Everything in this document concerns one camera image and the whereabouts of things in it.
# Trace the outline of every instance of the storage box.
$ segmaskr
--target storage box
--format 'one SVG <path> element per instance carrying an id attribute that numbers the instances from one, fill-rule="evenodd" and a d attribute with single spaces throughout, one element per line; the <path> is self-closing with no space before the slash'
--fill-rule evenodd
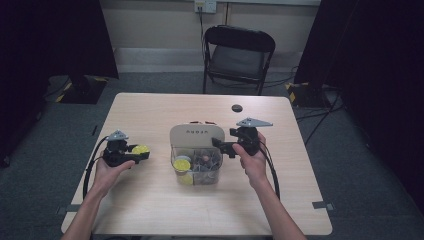
<path id="1" fill-rule="evenodd" d="M 224 141 L 222 128 L 210 124 L 181 124 L 170 132 L 171 166 L 183 185 L 215 184 L 223 156 L 212 138 Z"/>

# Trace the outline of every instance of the gray carpet floor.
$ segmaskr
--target gray carpet floor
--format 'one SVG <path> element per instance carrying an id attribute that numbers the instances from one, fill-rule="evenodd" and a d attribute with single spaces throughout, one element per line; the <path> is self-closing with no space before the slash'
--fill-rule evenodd
<path id="1" fill-rule="evenodd" d="M 267 81 L 289 76 L 270 73 Z M 49 91 L 65 80 L 52 78 Z M 276 83 L 266 84 L 263 95 L 287 97 L 284 85 L 274 86 Z M 255 94 L 252 88 L 233 87 L 237 88 L 209 82 L 207 92 Z M 201 91 L 200 72 L 123 73 L 119 80 L 109 81 L 96 105 L 55 103 L 57 94 L 46 98 L 42 118 L 10 156 L 11 166 L 0 169 L 0 239 L 60 238 L 64 215 L 57 214 L 57 210 L 71 202 L 117 93 Z M 335 96 L 334 91 L 328 92 L 331 101 Z M 304 108 L 293 111 L 299 118 L 324 112 Z M 299 120 L 305 140 L 320 119 Z M 98 130 L 93 135 L 95 126 Z M 422 215 L 391 170 L 367 148 L 367 141 L 360 126 L 342 108 L 329 114 L 308 142 L 306 148 L 324 201 L 335 208 L 329 211 L 333 233 L 309 239 L 424 239 Z"/>

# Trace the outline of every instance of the open lid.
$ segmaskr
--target open lid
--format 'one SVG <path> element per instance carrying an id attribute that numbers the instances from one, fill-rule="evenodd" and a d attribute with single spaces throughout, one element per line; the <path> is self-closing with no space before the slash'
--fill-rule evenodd
<path id="1" fill-rule="evenodd" d="M 172 147 L 213 147 L 212 138 L 225 141 L 224 130 L 211 124 L 180 124 L 169 135 Z"/>

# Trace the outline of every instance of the light wood table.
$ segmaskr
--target light wood table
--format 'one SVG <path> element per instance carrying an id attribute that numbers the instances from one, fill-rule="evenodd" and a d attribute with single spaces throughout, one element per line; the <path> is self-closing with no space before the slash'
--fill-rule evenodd
<path id="1" fill-rule="evenodd" d="M 235 113 L 233 104 L 243 111 Z M 120 129 L 128 144 L 145 144 L 150 158 L 119 177 L 103 199 L 93 232 L 116 235 L 265 236 L 271 231 L 248 178 L 235 159 L 224 155 L 214 185 L 177 183 L 171 166 L 170 129 L 191 121 L 211 121 L 236 141 L 229 129 L 251 117 L 272 122 L 258 130 L 267 139 L 281 190 L 281 201 L 306 235 L 328 235 L 332 226 L 291 105 L 283 97 L 121 93 L 113 102 L 98 141 Z M 72 204 L 82 202 L 81 178 Z M 67 213 L 62 231 L 75 213 Z"/>

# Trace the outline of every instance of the power outlet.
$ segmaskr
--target power outlet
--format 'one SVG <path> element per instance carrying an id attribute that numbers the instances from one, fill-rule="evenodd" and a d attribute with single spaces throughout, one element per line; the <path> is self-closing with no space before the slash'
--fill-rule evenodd
<path id="1" fill-rule="evenodd" d="M 216 13 L 216 0 L 195 0 L 194 12 L 199 12 L 199 9 L 203 13 Z"/>

